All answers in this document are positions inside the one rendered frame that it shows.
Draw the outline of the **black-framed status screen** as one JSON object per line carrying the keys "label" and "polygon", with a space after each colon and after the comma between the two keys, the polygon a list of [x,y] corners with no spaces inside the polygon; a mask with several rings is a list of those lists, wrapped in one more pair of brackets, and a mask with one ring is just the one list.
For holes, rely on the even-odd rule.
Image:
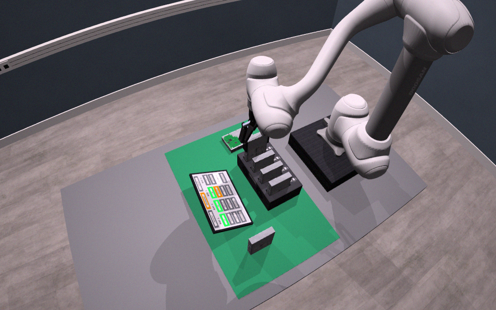
{"label": "black-framed status screen", "polygon": [[193,173],[189,177],[213,234],[253,224],[227,170]]}

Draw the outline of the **green flat mat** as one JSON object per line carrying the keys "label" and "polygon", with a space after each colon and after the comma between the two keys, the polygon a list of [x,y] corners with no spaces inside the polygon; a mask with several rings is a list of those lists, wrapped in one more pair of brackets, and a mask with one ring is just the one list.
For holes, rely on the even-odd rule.
{"label": "green flat mat", "polygon": [[[336,241],[339,235],[302,188],[299,195],[267,210],[237,165],[222,136],[242,123],[165,153],[201,232],[238,299],[269,283]],[[253,224],[212,233],[189,174],[227,170]],[[248,238],[274,228],[271,245],[250,255]]]}

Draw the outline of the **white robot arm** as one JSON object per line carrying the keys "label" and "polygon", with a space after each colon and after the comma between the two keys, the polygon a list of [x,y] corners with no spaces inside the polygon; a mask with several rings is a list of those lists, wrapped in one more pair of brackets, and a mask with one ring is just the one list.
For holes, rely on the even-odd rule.
{"label": "white robot arm", "polygon": [[395,16],[404,19],[404,47],[371,116],[363,97],[348,94],[323,119],[326,127],[316,132],[336,157],[346,153],[363,178],[383,175],[390,162],[391,132],[433,61],[460,52],[474,35],[474,20],[460,0],[364,0],[332,30],[306,76],[290,87],[278,85],[272,58],[251,59],[247,105],[260,134],[287,136],[299,108],[324,82],[348,41]]}

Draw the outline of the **grey hard drive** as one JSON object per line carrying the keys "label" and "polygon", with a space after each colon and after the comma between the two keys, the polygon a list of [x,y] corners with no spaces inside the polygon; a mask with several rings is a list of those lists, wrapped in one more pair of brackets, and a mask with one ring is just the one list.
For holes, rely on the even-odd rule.
{"label": "grey hard drive", "polygon": [[283,170],[283,163],[281,162],[281,160],[267,167],[264,167],[263,169],[260,170],[260,175],[259,175],[260,183],[263,184],[266,181],[269,181],[270,179],[273,179],[278,175],[281,175],[282,170]]}
{"label": "grey hard drive", "polygon": [[266,230],[256,234],[255,236],[248,238],[248,252],[250,255],[257,251],[260,251],[264,247],[271,245],[274,237],[274,228],[270,227]]}
{"label": "grey hard drive", "polygon": [[250,161],[252,158],[265,153],[267,149],[267,139],[268,136],[262,136],[260,132],[251,135],[248,140],[248,152],[244,152],[244,159]]}
{"label": "grey hard drive", "polygon": [[239,135],[241,130],[242,128],[230,132],[228,135],[222,136],[223,143],[226,144],[226,147],[228,147],[231,153],[243,148],[243,143],[239,141]]}
{"label": "grey hard drive", "polygon": [[264,167],[273,164],[274,154],[275,153],[273,150],[269,150],[263,154],[260,154],[259,156],[252,158],[251,169],[253,170],[253,172],[255,173],[256,171],[259,171]]}
{"label": "grey hard drive", "polygon": [[287,188],[291,184],[292,175],[289,171],[278,178],[275,178],[268,182],[267,192],[269,195],[273,195],[276,192]]}

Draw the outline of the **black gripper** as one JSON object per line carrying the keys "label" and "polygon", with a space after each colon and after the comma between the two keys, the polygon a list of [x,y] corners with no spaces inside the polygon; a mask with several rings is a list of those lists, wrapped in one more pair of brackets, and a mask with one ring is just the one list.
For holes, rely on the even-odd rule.
{"label": "black gripper", "polygon": [[258,127],[253,112],[249,110],[249,120],[248,122],[242,122],[242,130],[240,131],[239,141],[243,143],[243,149],[248,152],[248,140],[252,135],[252,132]]}

